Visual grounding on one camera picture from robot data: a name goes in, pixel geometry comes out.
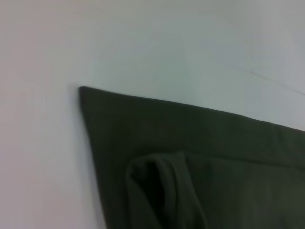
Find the fabric fold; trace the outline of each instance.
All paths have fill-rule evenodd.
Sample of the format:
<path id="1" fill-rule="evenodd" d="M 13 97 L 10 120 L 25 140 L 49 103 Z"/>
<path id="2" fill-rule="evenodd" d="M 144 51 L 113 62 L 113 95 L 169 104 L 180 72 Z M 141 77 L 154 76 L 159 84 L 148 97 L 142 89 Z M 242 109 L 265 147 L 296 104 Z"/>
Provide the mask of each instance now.
<path id="1" fill-rule="evenodd" d="M 133 229 L 208 228 L 183 152 L 132 160 L 126 184 Z"/>

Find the green garment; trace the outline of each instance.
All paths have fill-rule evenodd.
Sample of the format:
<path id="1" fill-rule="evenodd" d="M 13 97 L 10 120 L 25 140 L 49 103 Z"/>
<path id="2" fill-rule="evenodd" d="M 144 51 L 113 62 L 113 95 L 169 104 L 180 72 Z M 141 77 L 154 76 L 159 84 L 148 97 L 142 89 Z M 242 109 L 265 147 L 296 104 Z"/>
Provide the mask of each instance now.
<path id="1" fill-rule="evenodd" d="M 109 229 L 303 229 L 305 133 L 80 88 Z"/>

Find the olive green cloth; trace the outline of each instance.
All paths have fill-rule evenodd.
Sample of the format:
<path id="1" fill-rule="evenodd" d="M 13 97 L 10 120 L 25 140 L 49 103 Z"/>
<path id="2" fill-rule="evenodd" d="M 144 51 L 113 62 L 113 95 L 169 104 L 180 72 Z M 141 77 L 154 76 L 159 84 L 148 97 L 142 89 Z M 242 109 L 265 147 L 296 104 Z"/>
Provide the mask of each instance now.
<path id="1" fill-rule="evenodd" d="M 109 229 L 303 229 L 305 133 L 80 88 Z"/>

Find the white background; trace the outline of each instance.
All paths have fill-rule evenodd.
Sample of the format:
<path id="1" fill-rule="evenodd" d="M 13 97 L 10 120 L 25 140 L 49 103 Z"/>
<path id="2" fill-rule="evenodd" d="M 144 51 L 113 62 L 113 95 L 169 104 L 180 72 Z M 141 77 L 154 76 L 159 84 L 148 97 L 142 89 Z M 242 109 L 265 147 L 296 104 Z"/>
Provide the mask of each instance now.
<path id="1" fill-rule="evenodd" d="M 0 228 L 102 229 L 77 87 L 305 130 L 303 0 L 2 0 Z"/>

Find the dark green fabric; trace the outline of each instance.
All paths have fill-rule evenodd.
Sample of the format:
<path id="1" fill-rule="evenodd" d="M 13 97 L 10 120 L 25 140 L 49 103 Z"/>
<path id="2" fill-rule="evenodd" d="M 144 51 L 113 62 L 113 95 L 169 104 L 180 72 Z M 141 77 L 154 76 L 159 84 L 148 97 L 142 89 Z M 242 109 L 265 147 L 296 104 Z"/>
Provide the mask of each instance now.
<path id="1" fill-rule="evenodd" d="M 109 229 L 305 228 L 305 133 L 80 88 Z"/>

